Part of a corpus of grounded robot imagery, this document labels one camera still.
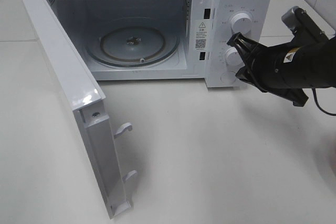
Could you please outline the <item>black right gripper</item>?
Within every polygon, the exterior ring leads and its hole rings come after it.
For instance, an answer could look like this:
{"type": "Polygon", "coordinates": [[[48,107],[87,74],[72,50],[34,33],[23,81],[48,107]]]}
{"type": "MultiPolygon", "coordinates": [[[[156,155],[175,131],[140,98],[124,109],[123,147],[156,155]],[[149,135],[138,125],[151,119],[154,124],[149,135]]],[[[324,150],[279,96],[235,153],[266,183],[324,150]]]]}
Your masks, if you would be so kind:
{"type": "Polygon", "coordinates": [[[243,61],[254,60],[251,72],[242,67],[236,77],[280,98],[293,106],[304,106],[308,96],[302,89],[335,87],[335,38],[305,46],[290,43],[267,47],[238,32],[227,44],[243,61]]]}

